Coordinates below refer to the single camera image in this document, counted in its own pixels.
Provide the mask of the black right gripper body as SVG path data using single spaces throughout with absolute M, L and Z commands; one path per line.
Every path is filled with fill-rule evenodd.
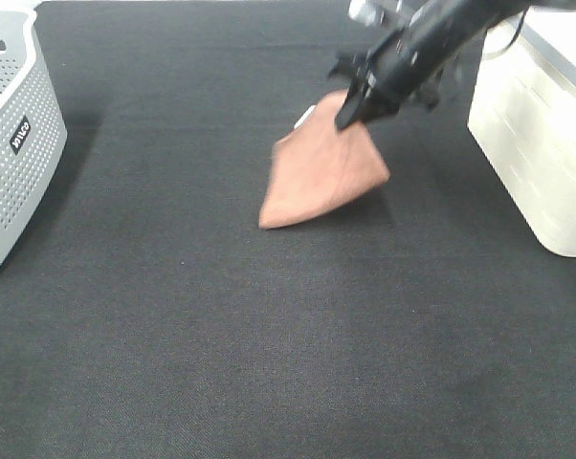
M 349 81 L 349 89 L 371 88 L 398 104 L 427 110 L 441 100 L 440 80 L 454 49 L 452 26 L 410 26 L 395 30 L 365 52 L 337 54 L 331 77 Z

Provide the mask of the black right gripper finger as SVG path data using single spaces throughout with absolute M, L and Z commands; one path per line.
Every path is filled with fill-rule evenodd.
M 338 131 L 343 131 L 353 124 L 367 124 L 394 116 L 397 112 L 397 103 L 374 92 L 371 88 L 350 89 L 343 106 L 335 116 L 335 126 Z

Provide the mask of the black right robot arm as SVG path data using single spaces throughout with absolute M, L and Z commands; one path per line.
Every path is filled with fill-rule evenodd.
M 340 53 L 329 75 L 350 80 L 335 117 L 342 131 L 396 115 L 406 104 L 429 111 L 441 100 L 444 69 L 472 39 L 528 10 L 529 1 L 428 1 L 365 52 Z

